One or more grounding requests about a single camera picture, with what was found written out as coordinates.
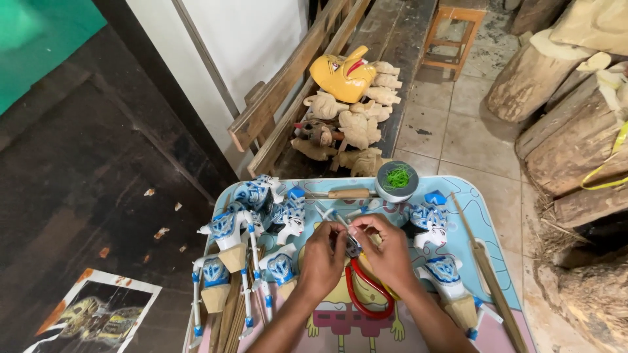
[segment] green wall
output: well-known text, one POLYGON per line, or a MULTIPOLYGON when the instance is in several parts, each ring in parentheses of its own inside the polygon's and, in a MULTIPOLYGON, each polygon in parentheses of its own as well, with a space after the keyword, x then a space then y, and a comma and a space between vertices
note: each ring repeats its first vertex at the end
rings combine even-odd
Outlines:
POLYGON ((105 24, 91 0, 0 0, 0 114, 105 24))

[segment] forearm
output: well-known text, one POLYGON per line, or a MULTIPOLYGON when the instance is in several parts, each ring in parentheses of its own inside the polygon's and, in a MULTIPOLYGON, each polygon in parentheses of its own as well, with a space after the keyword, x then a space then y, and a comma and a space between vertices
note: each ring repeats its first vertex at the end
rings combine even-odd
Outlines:
POLYGON ((475 347, 418 280, 397 291, 431 353, 473 352, 475 347))
POLYGON ((279 312, 273 317, 264 331, 246 350, 247 353, 280 353, 289 352, 303 331, 305 322, 318 301, 308 297, 299 285, 293 290, 279 312))

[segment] dark wooden door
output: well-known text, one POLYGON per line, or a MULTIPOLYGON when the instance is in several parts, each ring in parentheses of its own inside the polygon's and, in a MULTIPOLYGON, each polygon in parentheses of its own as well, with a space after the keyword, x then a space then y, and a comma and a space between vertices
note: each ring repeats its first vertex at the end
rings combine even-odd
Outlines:
POLYGON ((0 351, 36 342, 87 268, 163 287, 125 352, 181 349, 196 230, 235 181, 212 158, 110 26, 0 116, 0 351))

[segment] red pliers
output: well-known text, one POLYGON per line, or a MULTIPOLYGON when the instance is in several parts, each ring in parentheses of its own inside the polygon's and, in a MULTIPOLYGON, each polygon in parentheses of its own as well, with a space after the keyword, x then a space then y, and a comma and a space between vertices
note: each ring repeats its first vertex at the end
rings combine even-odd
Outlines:
POLYGON ((382 320, 382 319, 385 319, 385 318, 389 317, 393 313, 393 310, 394 310, 394 298, 393 298, 393 296, 391 296, 390 293, 388 293, 388 291, 383 286, 381 286, 377 282, 373 281, 370 277, 368 277, 362 271, 362 269, 360 268, 360 264, 357 261, 357 258, 352 258, 351 262, 349 263, 349 265, 347 267, 345 267, 345 279, 347 280, 347 289, 349 290, 349 296, 351 297, 351 302, 364 315, 366 315, 368 317, 371 317, 371 318, 378 319, 378 320, 382 320), (383 312, 373 312, 373 311, 370 311, 369 309, 367 309, 364 306, 364 304, 362 304, 357 299, 357 296, 355 295, 355 291, 354 291, 354 286, 353 286, 353 277, 351 275, 351 268, 354 269, 355 273, 357 274, 357 276, 359 278, 362 278, 362 280, 364 280, 366 283, 368 283, 369 286, 375 288, 376 291, 378 291, 381 295, 384 296, 384 298, 386 298, 386 300, 388 301, 388 307, 386 307, 386 310, 384 310, 383 312))

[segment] hand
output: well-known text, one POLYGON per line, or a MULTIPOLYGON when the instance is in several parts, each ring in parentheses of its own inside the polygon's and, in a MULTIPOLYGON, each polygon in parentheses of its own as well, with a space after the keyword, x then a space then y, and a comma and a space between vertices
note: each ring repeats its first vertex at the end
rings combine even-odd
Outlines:
POLYGON ((296 289, 319 304, 340 281, 344 270, 347 229, 338 222, 322 222, 305 242, 303 269, 296 289), (332 250, 330 238, 335 238, 332 250))
POLYGON ((356 217, 349 225, 349 233, 362 246, 367 260, 373 268, 374 274, 383 279, 397 294, 401 295, 404 288, 411 283, 417 283, 414 275, 406 234, 392 225, 382 214, 367 214, 356 217), (364 229, 369 233, 379 233, 382 243, 376 246, 364 229))

